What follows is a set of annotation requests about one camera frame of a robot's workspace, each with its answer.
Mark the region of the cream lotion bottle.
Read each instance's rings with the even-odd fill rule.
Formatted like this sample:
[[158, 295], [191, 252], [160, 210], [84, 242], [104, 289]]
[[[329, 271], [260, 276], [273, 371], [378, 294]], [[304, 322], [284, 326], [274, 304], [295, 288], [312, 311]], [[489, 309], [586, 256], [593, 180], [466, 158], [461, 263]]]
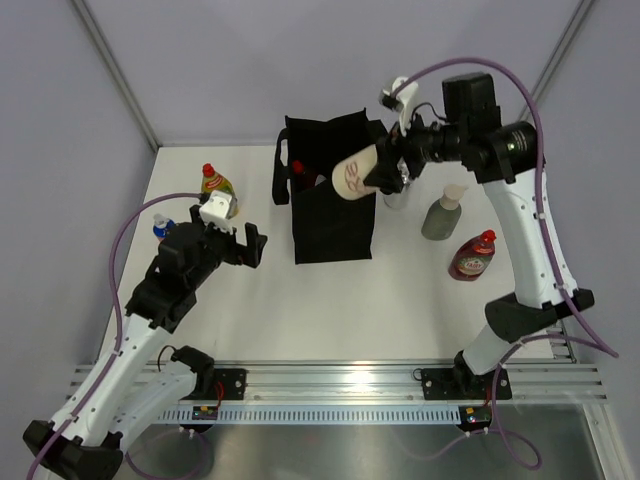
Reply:
[[336, 193], [347, 201], [355, 201], [376, 193], [379, 188], [368, 186], [364, 180], [377, 165], [374, 144], [339, 162], [333, 169], [331, 182]]

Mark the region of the yellow dish soap bottle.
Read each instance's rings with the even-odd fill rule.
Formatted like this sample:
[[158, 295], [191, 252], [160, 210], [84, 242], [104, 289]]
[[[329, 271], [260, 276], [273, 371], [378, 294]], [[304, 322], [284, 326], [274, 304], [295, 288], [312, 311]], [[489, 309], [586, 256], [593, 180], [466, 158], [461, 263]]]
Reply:
[[214, 191], [221, 191], [232, 197], [230, 217], [236, 216], [238, 213], [238, 198], [232, 183], [210, 163], [205, 163], [202, 166], [201, 193], [211, 194]]

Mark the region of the red bottle white label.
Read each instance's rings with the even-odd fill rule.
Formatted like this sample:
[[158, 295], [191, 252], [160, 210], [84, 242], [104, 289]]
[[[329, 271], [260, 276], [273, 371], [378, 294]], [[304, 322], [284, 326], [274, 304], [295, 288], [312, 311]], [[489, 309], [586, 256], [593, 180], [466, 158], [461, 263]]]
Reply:
[[312, 189], [326, 180], [322, 174], [317, 173], [299, 160], [293, 161], [292, 170], [294, 174], [293, 183], [297, 192]]

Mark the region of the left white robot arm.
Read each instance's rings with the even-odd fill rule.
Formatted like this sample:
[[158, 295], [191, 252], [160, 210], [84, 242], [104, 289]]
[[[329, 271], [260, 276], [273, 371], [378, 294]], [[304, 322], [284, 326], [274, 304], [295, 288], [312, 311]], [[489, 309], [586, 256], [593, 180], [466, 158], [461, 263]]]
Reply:
[[50, 420], [34, 420], [26, 428], [23, 440], [36, 467], [63, 479], [111, 479], [131, 445], [165, 409], [188, 396], [214, 394], [214, 360], [189, 346], [179, 348], [143, 388], [131, 387], [221, 264], [259, 266], [267, 238], [251, 223], [245, 234], [241, 245], [234, 231], [200, 220], [170, 229], [134, 289], [109, 351]]

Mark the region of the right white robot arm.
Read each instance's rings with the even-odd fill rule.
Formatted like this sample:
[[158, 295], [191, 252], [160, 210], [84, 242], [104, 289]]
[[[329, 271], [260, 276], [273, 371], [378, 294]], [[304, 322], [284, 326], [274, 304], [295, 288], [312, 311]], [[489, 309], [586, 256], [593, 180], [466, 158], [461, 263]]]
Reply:
[[399, 197], [429, 162], [458, 162], [473, 173], [499, 220], [515, 289], [489, 302], [486, 325], [447, 369], [420, 373], [427, 400], [498, 400], [511, 396], [503, 364], [526, 337], [593, 307], [591, 290], [577, 285], [564, 262], [546, 195], [538, 133], [520, 121], [501, 122], [493, 78], [476, 72], [442, 83], [445, 116], [424, 124], [416, 82], [392, 80], [379, 101], [398, 121], [376, 144], [376, 164], [364, 184]]

